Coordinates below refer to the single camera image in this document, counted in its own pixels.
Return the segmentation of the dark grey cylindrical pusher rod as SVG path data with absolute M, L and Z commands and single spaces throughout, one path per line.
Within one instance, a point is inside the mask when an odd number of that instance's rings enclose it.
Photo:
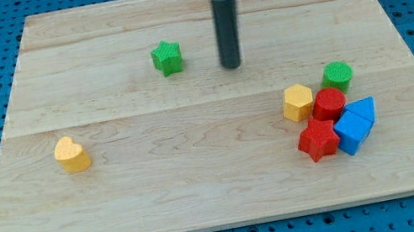
M 238 68 L 242 58 L 236 0 L 211 0 L 211 7 L 220 63 L 229 70 Z

